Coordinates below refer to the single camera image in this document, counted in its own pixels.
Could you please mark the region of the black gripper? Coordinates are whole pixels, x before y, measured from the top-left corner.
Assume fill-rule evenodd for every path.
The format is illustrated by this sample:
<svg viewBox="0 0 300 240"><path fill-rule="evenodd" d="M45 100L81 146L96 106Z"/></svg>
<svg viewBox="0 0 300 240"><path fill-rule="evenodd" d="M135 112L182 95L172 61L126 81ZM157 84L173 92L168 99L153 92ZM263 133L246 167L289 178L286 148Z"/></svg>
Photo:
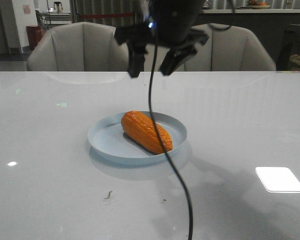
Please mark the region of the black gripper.
<svg viewBox="0 0 300 240"><path fill-rule="evenodd" d="M205 31L192 28L203 3L202 0L149 0L142 23L115 30L117 43L127 43L127 71L131 78L144 71L147 44L180 48L170 49L165 55L159 67L164 76L170 76L197 54L194 44L204 45L209 39Z"/></svg>

